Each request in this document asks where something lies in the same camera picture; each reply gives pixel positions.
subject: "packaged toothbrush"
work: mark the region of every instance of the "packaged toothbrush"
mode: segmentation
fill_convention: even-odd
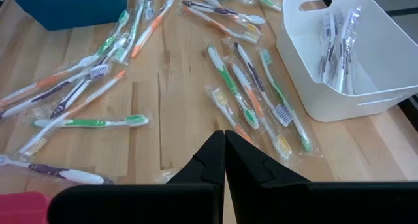
[[[279,153],[282,159],[286,161],[292,160],[293,149],[290,147],[284,134],[284,132],[288,130],[282,130],[279,123],[274,118],[270,117],[270,114],[266,110],[266,105],[260,97],[260,93],[256,87],[257,84],[252,82],[249,75],[246,74],[244,68],[240,67],[240,64],[234,61],[230,61],[230,66],[242,89],[250,99],[257,113],[260,124],[266,131],[272,146]]]
[[[231,124],[232,128],[236,133],[238,133],[242,138],[247,140],[251,144],[254,143],[253,136],[249,131],[245,130],[240,124],[238,118],[235,116],[234,112],[231,110],[231,107],[228,103],[228,98],[225,92],[221,88],[214,86],[206,86],[206,92],[208,93],[211,100],[214,102],[216,107],[222,112],[222,114],[227,118],[228,122]]]
[[[114,41],[122,34],[122,31],[125,29],[125,26],[128,24],[130,17],[131,15],[128,10],[125,10],[120,14],[117,25],[110,32],[105,42],[97,50],[97,53],[99,56],[103,57],[106,54],[106,51],[108,50],[108,48],[111,47]]]
[[[258,47],[257,52],[259,54],[259,59],[261,60],[261,64],[259,65],[261,67],[260,72],[264,73],[266,79],[268,80],[268,82],[265,82],[266,88],[271,86],[270,92],[277,96],[275,99],[279,99],[282,102],[282,106],[292,119],[288,129],[290,129],[294,134],[294,140],[290,139],[290,137],[287,138],[292,142],[291,144],[293,145],[293,148],[301,155],[321,157],[321,150],[319,149],[319,145],[312,133],[312,128],[308,123],[308,118],[303,106],[298,104],[298,108],[296,108],[296,104],[294,104],[294,101],[290,98],[290,93],[283,88],[285,85],[278,81],[278,76],[282,75],[278,74],[278,69],[273,67],[275,61],[270,55],[270,52],[263,47]]]
[[[137,38],[137,33],[139,32],[138,27],[140,25],[144,7],[145,7],[144,0],[137,0],[136,9],[133,13],[135,17],[133,18],[133,22],[129,30],[129,36],[127,38],[127,41],[123,47],[119,48],[116,51],[114,57],[112,58],[113,61],[115,61],[116,63],[128,66],[129,56],[133,49],[135,39]]]

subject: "white toothbrush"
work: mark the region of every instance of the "white toothbrush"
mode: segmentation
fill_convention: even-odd
[[[132,30],[128,38],[129,44],[126,48],[120,48],[115,54],[115,58],[119,63],[124,62],[125,58],[128,56],[128,53],[132,50],[133,44],[135,42],[135,38],[137,37],[137,29],[141,21],[142,11],[144,10],[144,0],[139,0],[138,6],[139,6],[138,12],[137,12],[137,15],[135,16],[135,20],[132,25]]]
[[[32,125],[36,127],[46,127],[51,120],[35,120]],[[107,128],[107,127],[140,127],[146,125],[150,120],[143,115],[127,116],[123,121],[105,121],[96,119],[68,119],[63,120],[56,127],[86,127],[86,128]]]
[[[11,93],[10,95],[2,98],[0,100],[0,106],[8,106],[12,103],[15,103],[27,96],[29,96],[30,94],[36,92],[37,90],[40,90],[41,88],[45,88],[48,86],[51,86],[52,84],[55,84],[60,78],[62,78],[63,76],[76,71],[79,68],[82,67],[88,67],[90,65],[92,65],[93,63],[95,63],[97,60],[99,59],[99,55],[98,54],[93,54],[91,56],[85,57],[83,58],[77,65],[65,70],[65,71],[61,71],[57,74],[53,74],[51,76],[48,76],[46,78],[43,78],[41,81],[38,81],[36,83],[33,83],[29,86],[26,86],[18,91],[15,91],[14,93]]]
[[[267,130],[267,133],[272,141],[273,147],[279,152],[279,154],[285,158],[288,159],[290,155],[292,154],[292,148],[287,143],[286,139],[281,135],[276,135],[272,128],[269,126],[265,114],[263,112],[263,108],[261,107],[260,102],[257,99],[257,96],[255,95],[255,92],[253,91],[251,84],[249,84],[246,76],[241,71],[241,69],[235,64],[232,63],[233,71],[237,79],[239,80],[242,88],[244,88],[244,91],[246,92],[247,96],[251,100],[251,103],[253,104],[253,107],[260,119],[261,125],[264,126],[264,128]]]
[[[234,46],[240,54],[241,58],[244,60],[244,63],[246,64],[248,71],[251,73],[254,79],[257,89],[260,91],[261,96],[263,97],[269,109],[272,111],[274,117],[277,120],[279,120],[284,127],[287,127],[289,123],[292,121],[292,117],[286,112],[286,110],[283,107],[274,107],[273,103],[267,96],[264,84],[261,82],[261,79],[259,78],[259,75],[257,74],[257,71],[255,70],[254,64],[250,59],[249,55],[239,43],[236,42]]]
[[[52,120],[45,128],[43,128],[38,134],[36,134],[29,142],[25,144],[22,148],[19,149],[18,153],[23,157],[31,157],[35,155],[47,142],[44,136],[57,124],[61,121],[65,120],[69,116],[77,113],[79,110],[86,107],[89,103],[94,101],[95,99],[99,98],[102,94],[104,94],[107,90],[109,90],[112,86],[114,86],[122,77],[125,75],[125,71],[121,71],[117,74],[111,81],[107,82],[103,85],[100,89],[92,93],[87,99],[84,100],[83,103],[78,104],[71,109],[69,109],[64,114],[58,116],[54,120]]]
[[[238,34],[238,33],[235,33],[234,31],[231,31],[230,29],[226,28],[224,25],[215,21],[214,19],[207,16],[206,14],[204,14],[202,12],[199,12],[199,11],[193,9],[193,8],[183,6],[183,11],[188,12],[190,14],[194,14],[194,15],[198,16],[199,18],[202,18],[203,20],[205,20],[209,24],[212,24],[214,27],[230,34],[231,36],[233,36],[235,38],[242,39],[242,40],[250,42],[252,44],[257,44],[257,41],[259,39],[258,34],[254,34],[254,33],[250,33],[250,32],[245,32],[244,34]]]
[[[157,29],[158,25],[161,23],[165,14],[169,11],[173,3],[174,3],[174,0],[165,1],[163,11],[156,18],[154,18],[154,20],[151,22],[148,28],[139,37],[137,43],[135,44],[135,47],[132,50],[131,58],[134,58],[135,56],[138,55],[139,51],[145,45],[146,41],[149,39],[151,34]]]
[[[75,100],[87,89],[91,81],[97,78],[100,78],[104,75],[110,73],[111,66],[109,64],[99,65],[92,68],[89,71],[89,74],[86,75],[77,85],[63,98],[63,100],[58,104],[55,110],[52,112],[50,118],[54,118],[68,109]]]
[[[113,184],[112,180],[96,174],[91,174],[89,172],[83,172],[75,169],[57,168],[44,164],[33,164],[15,161],[9,159],[7,155],[0,155],[0,166],[3,165],[14,165],[17,167],[28,168],[29,170],[38,172],[40,174],[47,174],[50,176],[66,179],[68,181],[78,182],[81,184]]]
[[[208,53],[217,71],[221,74],[229,90],[231,91],[231,93],[233,93],[233,95],[235,96],[235,99],[240,104],[246,121],[253,129],[258,129],[259,122],[257,120],[257,116],[255,115],[254,111],[248,106],[245,99],[242,97],[240,91],[238,90],[238,86],[235,84],[235,81],[229,75],[229,72],[225,64],[223,64],[222,59],[219,56],[218,52],[213,46],[208,46]]]
[[[273,77],[270,73],[270,70],[268,69],[268,66],[273,63],[272,59],[270,57],[270,54],[268,53],[268,50],[265,50],[265,49],[261,50],[260,51],[260,58],[261,58],[261,62],[263,63],[263,67],[264,67],[264,70],[266,72],[268,81],[270,81],[274,90],[276,90],[276,93],[278,94],[278,96],[283,101],[283,104],[285,105],[288,113],[291,115],[291,117],[293,119],[293,123],[295,123],[295,127],[296,127],[296,130],[298,131],[298,134],[300,136],[300,140],[302,142],[302,145],[304,146],[305,150],[312,151],[313,148],[312,148],[312,144],[309,140],[308,134],[306,133],[305,129],[303,128],[302,123],[300,122],[298,116],[296,115],[295,110],[293,110],[289,101],[287,101],[285,95],[281,91],[281,89],[280,89],[279,85],[276,83],[276,81],[274,81],[274,79],[273,79]]]

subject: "toothbrush bristles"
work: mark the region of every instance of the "toothbrush bristles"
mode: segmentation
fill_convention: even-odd
[[[32,157],[46,144],[46,142],[47,140],[45,138],[40,138],[34,145],[21,154]]]

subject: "wooden table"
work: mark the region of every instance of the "wooden table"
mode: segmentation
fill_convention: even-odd
[[[212,44],[221,55],[233,53],[222,43],[221,39],[226,37],[223,33],[194,17],[179,15],[176,11],[179,2],[176,0],[162,26],[132,61],[127,78],[78,115],[121,119],[129,114],[149,114],[150,126],[63,129],[37,154],[36,162],[105,174],[120,184],[155,183],[161,171],[183,167],[214,130],[231,129],[205,90],[207,85],[226,90],[205,49]],[[130,0],[130,6],[134,4],[135,0]],[[314,181],[418,178],[418,133],[399,107],[375,116],[334,123],[311,119],[275,48],[281,14],[260,6],[234,3],[228,6],[268,18],[261,43],[272,54],[273,75],[323,152],[323,157],[300,157],[298,163],[290,164],[291,169]],[[113,26],[47,31],[14,0],[6,0],[0,8],[0,96],[50,74],[63,63],[94,53]],[[266,82],[256,49],[242,44],[250,50]],[[269,87],[270,97],[274,96],[272,93]],[[236,103],[229,97],[236,110]],[[30,119],[29,111],[0,123],[1,153],[15,152],[37,132],[28,124]],[[258,147],[280,161],[266,133],[254,134]],[[298,147],[297,134],[287,133],[286,138]],[[10,167],[0,168],[0,181],[0,193],[41,191],[54,195],[74,185]],[[225,223],[231,223],[234,216],[228,191],[225,197]]]

